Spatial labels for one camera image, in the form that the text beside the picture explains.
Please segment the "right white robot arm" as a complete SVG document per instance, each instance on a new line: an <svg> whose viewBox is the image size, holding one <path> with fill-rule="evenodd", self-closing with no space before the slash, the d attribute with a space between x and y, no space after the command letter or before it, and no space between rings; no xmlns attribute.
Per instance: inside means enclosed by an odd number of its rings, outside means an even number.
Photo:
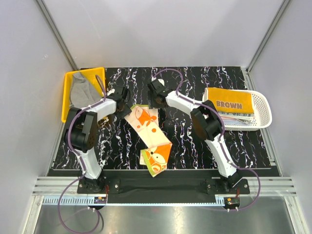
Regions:
<svg viewBox="0 0 312 234"><path fill-rule="evenodd" d="M167 88L164 81L153 78L148 83L148 101L151 108L173 107L192 119L193 131L210 148L217 162L220 174L220 186L226 193L238 189L242 176L233 162L226 146L224 133L225 125L211 101L199 102L179 91Z"/></svg>

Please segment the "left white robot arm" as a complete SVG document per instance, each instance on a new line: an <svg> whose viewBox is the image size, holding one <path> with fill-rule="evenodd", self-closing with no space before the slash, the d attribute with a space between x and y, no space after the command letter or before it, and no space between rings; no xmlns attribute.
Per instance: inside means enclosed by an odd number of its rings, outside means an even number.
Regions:
<svg viewBox="0 0 312 234"><path fill-rule="evenodd" d="M70 108L62 139L75 154L81 166L78 193L102 193L108 190L102 168L95 153L97 144L98 122L114 115L124 118L131 113L127 105L130 91L117 85L100 101L82 109Z"/></svg>

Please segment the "blue white patterned towel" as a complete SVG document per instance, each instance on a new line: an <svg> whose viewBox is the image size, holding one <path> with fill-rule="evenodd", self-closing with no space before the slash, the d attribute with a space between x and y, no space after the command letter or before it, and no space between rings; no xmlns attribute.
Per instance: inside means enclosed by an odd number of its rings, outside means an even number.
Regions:
<svg viewBox="0 0 312 234"><path fill-rule="evenodd" d="M243 114L243 113L228 113L218 112L225 124L232 125L249 125L254 120L254 114Z"/></svg>

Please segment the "cream orange fox towel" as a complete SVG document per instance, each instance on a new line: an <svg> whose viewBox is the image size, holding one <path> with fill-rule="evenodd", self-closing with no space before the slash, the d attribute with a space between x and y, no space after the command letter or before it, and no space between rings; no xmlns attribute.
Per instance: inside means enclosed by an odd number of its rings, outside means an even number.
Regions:
<svg viewBox="0 0 312 234"><path fill-rule="evenodd" d="M172 143L163 133L158 122L158 109L148 105L135 104L126 121L146 145L140 150L140 164L145 165L152 177L167 169Z"/></svg>

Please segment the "yellow brown bear towel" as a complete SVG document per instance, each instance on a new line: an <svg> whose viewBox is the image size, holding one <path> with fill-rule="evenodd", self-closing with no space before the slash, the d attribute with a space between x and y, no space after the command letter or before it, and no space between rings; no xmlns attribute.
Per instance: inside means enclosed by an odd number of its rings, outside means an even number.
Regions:
<svg viewBox="0 0 312 234"><path fill-rule="evenodd" d="M218 112L254 113L252 95L248 92L209 87L205 89L205 97L214 104Z"/></svg>

